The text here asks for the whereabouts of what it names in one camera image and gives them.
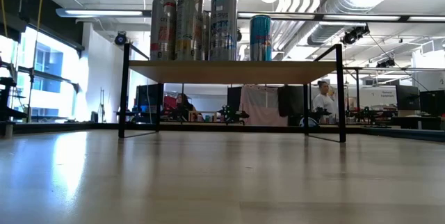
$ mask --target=floor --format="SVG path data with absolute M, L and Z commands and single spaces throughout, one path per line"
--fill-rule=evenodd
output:
M 445 145 L 112 130 L 0 141 L 0 223 L 444 223 Z

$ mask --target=monitor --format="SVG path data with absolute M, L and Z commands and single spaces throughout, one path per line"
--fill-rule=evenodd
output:
M 398 110 L 420 110 L 419 88 L 414 86 L 396 86 Z
M 420 92 L 420 108 L 432 116 L 445 114 L 445 90 Z
M 136 105 L 139 105 L 139 107 L 148 105 L 155 106 L 158 102 L 157 92 L 158 92 L 157 84 L 137 86 Z

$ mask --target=wooden tabletop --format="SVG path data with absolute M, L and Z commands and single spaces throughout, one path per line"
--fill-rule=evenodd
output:
M 331 61 L 130 61 L 129 66 L 159 83 L 206 84 L 307 84 L 336 70 Z

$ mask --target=black metal table leg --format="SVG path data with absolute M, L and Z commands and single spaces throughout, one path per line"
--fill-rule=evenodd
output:
M 309 89 L 309 111 L 312 112 L 312 84 L 309 83 L 308 85 L 308 89 Z
M 158 83 L 158 99 L 156 104 L 156 132 L 159 132 L 159 129 L 161 128 L 161 105 L 163 103 L 164 99 L 164 83 Z
M 343 83 L 343 49 L 341 44 L 335 45 L 337 65 L 337 93 L 339 99 L 339 130 L 340 142 L 346 142 L 346 119 L 345 119 L 345 90 Z
M 357 111 L 360 112 L 360 87 L 359 87 L 359 70 L 358 68 L 355 70 L 355 77 L 356 77 L 356 82 L 357 82 Z
M 304 124 L 304 128 L 305 128 L 305 135 L 308 136 L 309 135 L 309 109 L 307 108 L 307 104 L 308 104 L 308 94 L 307 94 L 307 84 L 303 85 L 303 124 Z
M 122 68 L 122 85 L 120 87 L 119 138 L 125 137 L 125 119 L 127 111 L 128 69 L 130 64 L 130 44 L 124 46 L 124 63 Z

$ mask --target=can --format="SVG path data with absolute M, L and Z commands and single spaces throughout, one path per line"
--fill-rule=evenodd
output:
M 210 60 L 236 60 L 236 0 L 211 0 Z
M 176 59 L 202 59 L 202 2 L 178 0 L 176 19 Z
M 202 60 L 209 60 L 210 47 L 210 13 L 202 12 Z
M 267 15 L 255 15 L 250 20 L 250 60 L 272 60 L 270 17 Z
M 176 0 L 153 0 L 150 59 L 175 59 Z

